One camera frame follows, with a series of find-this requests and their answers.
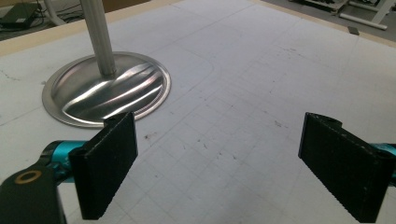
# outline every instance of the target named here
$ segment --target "circular metal base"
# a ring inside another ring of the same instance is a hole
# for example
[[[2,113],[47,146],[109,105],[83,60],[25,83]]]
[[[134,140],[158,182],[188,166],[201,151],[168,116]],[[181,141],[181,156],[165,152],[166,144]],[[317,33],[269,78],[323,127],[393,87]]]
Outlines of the circular metal base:
[[[103,120],[134,111],[141,119],[165,100],[171,79],[159,62],[137,53],[114,52],[117,72],[103,79],[95,56],[67,64],[47,81],[43,104],[56,119],[84,128],[102,128]]]

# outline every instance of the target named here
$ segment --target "white table surface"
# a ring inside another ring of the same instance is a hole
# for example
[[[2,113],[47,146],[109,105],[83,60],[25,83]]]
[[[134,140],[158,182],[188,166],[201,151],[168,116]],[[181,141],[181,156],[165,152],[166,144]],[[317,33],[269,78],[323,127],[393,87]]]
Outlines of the white table surface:
[[[136,122],[140,155],[99,221],[59,187],[69,223],[357,223],[297,156],[304,113],[396,142],[395,48],[245,0],[184,0],[109,32],[114,50],[160,61],[172,90]],[[82,32],[0,58],[1,182],[50,142],[98,132],[41,103],[43,83],[90,54]],[[377,223],[395,222],[389,188]]]

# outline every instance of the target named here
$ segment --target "pencil mark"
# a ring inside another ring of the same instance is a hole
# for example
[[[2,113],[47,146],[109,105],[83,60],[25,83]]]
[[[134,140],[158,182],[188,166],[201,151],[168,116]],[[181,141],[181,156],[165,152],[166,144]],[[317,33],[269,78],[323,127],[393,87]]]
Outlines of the pencil mark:
[[[150,140],[153,136],[155,136],[157,133],[148,133],[145,135],[145,139]]]
[[[0,127],[7,125],[7,124],[9,124],[10,122],[12,122],[12,121],[14,121],[14,120],[20,119],[20,118],[22,118],[22,117],[24,117],[24,116],[26,116],[26,115],[28,115],[28,114],[30,114],[30,113],[36,111],[37,109],[40,109],[40,108],[41,108],[41,106],[36,107],[36,108],[34,108],[34,109],[32,109],[32,110],[27,111],[27,112],[24,113],[24,114],[21,114],[21,115],[17,116],[17,117],[14,118],[14,119],[11,119],[11,120],[9,120],[9,121],[6,121],[5,123],[1,123],[1,124],[0,124]]]
[[[9,75],[8,75],[7,73],[5,73],[3,70],[0,70],[0,72],[3,73],[3,75],[6,77],[6,79],[10,79],[10,80],[12,80],[12,81],[21,81],[21,80],[18,79],[18,78],[9,76]]]
[[[279,128],[281,128],[281,127],[282,127],[282,124],[281,124],[281,123],[279,123],[279,122],[277,122],[277,121],[275,121],[275,125],[276,125],[277,127],[279,127]]]

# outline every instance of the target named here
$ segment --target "textured rubber pad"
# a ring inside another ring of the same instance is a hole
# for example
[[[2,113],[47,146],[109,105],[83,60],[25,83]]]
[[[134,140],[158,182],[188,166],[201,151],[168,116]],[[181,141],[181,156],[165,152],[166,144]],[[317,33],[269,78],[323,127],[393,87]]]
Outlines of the textured rubber pad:
[[[137,157],[134,113],[105,120],[92,140],[69,153],[81,214],[98,219]]]
[[[338,120],[306,113],[299,157],[359,222],[375,222],[395,157],[347,132]]]

